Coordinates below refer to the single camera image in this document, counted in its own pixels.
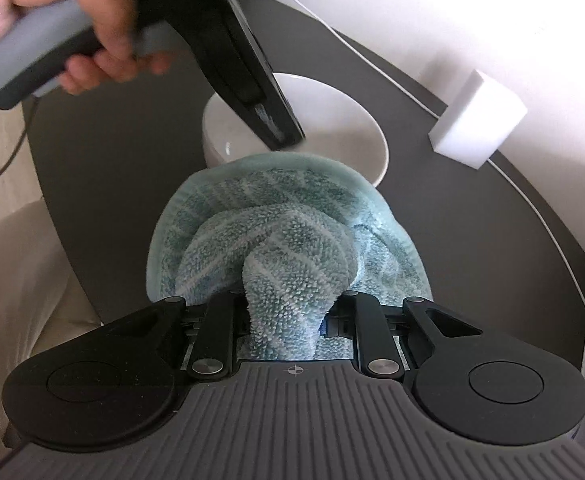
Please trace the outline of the teal striped microfiber cloth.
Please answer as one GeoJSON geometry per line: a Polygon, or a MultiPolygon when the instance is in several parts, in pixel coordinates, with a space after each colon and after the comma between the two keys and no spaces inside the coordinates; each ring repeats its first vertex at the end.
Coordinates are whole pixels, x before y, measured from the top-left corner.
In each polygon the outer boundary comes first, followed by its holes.
{"type": "Polygon", "coordinates": [[[429,298],[407,231],[364,177],[317,155],[253,155],[190,176],[152,234],[146,292],[203,304],[244,289],[248,360],[349,359],[351,342],[320,333],[347,290],[398,307],[429,298]]]}

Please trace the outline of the white ceramic bowl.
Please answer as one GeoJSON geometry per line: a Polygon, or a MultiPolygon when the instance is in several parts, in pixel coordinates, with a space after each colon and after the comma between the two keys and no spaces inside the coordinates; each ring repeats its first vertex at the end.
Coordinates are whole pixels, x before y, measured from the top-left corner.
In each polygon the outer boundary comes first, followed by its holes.
{"type": "MultiPolygon", "coordinates": [[[[381,126],[358,101],[309,77],[277,73],[275,78],[306,133],[306,140],[293,148],[295,152],[337,160],[371,185],[381,183],[389,166],[388,143],[381,126]]],[[[209,167],[268,151],[216,94],[204,107],[201,131],[209,167]]]]}

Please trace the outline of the white sponge block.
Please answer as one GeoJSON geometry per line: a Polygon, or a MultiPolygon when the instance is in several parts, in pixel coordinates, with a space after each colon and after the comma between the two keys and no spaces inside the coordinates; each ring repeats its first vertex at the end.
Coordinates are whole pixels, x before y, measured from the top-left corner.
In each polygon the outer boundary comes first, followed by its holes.
{"type": "Polygon", "coordinates": [[[434,127],[434,152],[478,170],[527,115],[527,106],[508,84],[474,70],[434,127]]]}

